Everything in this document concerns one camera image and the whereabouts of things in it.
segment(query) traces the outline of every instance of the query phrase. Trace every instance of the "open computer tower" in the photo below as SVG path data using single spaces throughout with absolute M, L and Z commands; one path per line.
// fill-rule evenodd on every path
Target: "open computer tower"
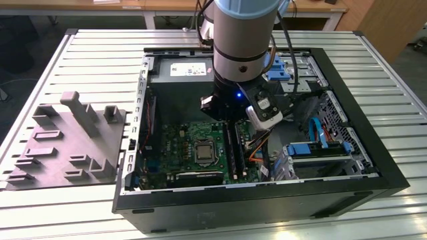
M 251 159 L 251 123 L 238 124 L 231 139 L 227 124 L 201 111 L 214 89 L 213 51 L 145 52 L 112 207 L 142 232 L 333 217 L 410 186 L 323 49 L 297 49 L 298 93 L 313 96 Z M 293 78 L 274 78 L 293 74 L 286 48 L 275 63 L 265 77 L 281 103 L 294 89 Z M 230 156 L 231 142 L 242 145 L 241 159 Z

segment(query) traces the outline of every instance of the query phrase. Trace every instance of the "metal rail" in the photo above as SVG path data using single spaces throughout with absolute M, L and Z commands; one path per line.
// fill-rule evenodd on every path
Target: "metal rail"
M 286 47 L 282 32 L 274 33 Z M 293 31 L 295 47 L 325 48 L 411 187 L 339 217 L 275 224 L 142 234 L 111 213 L 114 185 L 0 192 L 0 239 L 418 239 L 427 234 L 426 107 L 373 48 L 353 32 Z M 146 47 L 198 47 L 194 32 L 179 30 L 80 30 L 66 36 L 0 148 L 0 174 L 14 168 L 35 126 L 39 104 L 58 111 L 62 92 L 80 92 L 95 110 L 118 105 L 134 111 Z M 131 129 L 126 127 L 124 135 Z M 0 175 L 2 182 L 7 174 Z

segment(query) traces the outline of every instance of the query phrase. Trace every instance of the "motherboard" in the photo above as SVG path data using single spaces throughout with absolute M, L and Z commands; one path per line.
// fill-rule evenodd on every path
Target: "motherboard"
M 243 122 L 238 128 L 242 142 L 249 141 L 250 124 Z M 163 125 L 161 146 L 159 154 L 147 157 L 143 164 L 151 189 L 175 187 L 174 182 L 178 182 L 178 178 L 182 182 L 181 187 L 193 186 L 183 183 L 186 178 L 190 183 L 194 183 L 194 179 L 207 179 L 217 185 L 259 181 L 255 164 L 247 166 L 245 178 L 234 179 L 230 175 L 222 122 Z

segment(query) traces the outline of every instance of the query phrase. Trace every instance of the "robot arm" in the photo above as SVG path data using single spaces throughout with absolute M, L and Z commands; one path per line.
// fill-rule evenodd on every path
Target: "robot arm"
M 266 88 L 263 70 L 278 9 L 285 12 L 289 3 L 215 0 L 215 89 L 214 95 L 202 99 L 202 110 L 214 119 L 230 122 L 247 116 L 258 130 L 283 119 L 275 96 Z

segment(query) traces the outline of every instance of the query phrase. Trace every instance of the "cpu socket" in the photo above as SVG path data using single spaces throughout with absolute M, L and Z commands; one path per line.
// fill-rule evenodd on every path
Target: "cpu socket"
M 215 142 L 213 140 L 199 140 L 194 144 L 194 162 L 206 167 L 215 162 Z

